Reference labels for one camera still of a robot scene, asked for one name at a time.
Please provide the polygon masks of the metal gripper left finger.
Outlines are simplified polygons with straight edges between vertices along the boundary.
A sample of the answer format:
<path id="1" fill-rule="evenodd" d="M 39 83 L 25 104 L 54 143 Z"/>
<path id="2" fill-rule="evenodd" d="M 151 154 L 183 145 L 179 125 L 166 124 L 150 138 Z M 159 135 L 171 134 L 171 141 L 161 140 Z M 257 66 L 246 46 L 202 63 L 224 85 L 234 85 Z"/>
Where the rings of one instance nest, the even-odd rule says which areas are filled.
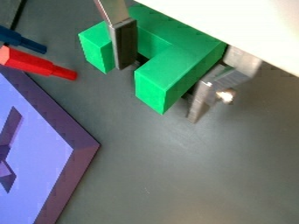
<path id="1" fill-rule="evenodd" d="M 117 68 L 123 70 L 137 61 L 138 28 L 130 17 L 125 0 L 94 0 L 101 15 L 107 22 L 113 41 Z"/>

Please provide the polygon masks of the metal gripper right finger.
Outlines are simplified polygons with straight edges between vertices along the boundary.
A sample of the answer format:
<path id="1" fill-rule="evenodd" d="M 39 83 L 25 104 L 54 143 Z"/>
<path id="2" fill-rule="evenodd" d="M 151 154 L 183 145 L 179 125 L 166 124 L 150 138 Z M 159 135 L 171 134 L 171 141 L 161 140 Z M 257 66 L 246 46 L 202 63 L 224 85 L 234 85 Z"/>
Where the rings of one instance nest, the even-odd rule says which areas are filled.
<path id="1" fill-rule="evenodd" d="M 194 89 L 187 113 L 187 118 L 193 123 L 202 119 L 218 101 L 226 104 L 233 103 L 237 96 L 234 87 L 256 77 L 262 63 L 264 60 L 249 52 L 236 46 L 229 47 L 224 63 L 210 70 Z"/>

